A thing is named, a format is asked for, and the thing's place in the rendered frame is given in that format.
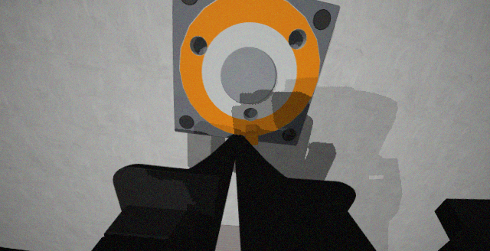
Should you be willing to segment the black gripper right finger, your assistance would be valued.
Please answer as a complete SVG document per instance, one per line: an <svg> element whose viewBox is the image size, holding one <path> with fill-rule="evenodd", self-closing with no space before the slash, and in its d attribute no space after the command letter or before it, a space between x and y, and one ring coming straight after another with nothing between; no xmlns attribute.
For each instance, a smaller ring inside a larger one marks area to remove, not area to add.
<svg viewBox="0 0 490 251"><path fill-rule="evenodd" d="M235 158L240 251L260 251L275 209L280 204L343 206L356 198L353 187L340 181L287 178L243 135Z"/></svg>

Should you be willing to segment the orange round plate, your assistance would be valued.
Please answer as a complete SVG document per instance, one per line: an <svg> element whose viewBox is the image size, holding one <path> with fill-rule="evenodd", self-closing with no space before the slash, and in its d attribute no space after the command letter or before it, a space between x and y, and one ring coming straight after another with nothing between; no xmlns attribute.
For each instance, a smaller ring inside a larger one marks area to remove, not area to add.
<svg viewBox="0 0 490 251"><path fill-rule="evenodd" d="M289 46L299 31L302 46ZM207 52L199 55L193 43L202 37ZM221 83L227 57L242 47L264 51L276 68L271 93L258 103L231 99ZM258 135L291 123L312 98L319 81L318 40L307 18L286 0L215 0L190 24L180 50L179 71L190 104L212 126L246 136L258 145ZM254 108L256 116L244 111Z"/></svg>

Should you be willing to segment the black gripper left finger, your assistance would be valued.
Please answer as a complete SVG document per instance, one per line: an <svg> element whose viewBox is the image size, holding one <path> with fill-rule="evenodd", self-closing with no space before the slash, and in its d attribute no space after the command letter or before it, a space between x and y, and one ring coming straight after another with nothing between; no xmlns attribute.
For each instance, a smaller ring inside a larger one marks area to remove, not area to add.
<svg viewBox="0 0 490 251"><path fill-rule="evenodd" d="M189 169L134 164L113 175L121 210L128 205L190 210L204 215L202 245L215 251L237 153L233 134Z"/></svg>

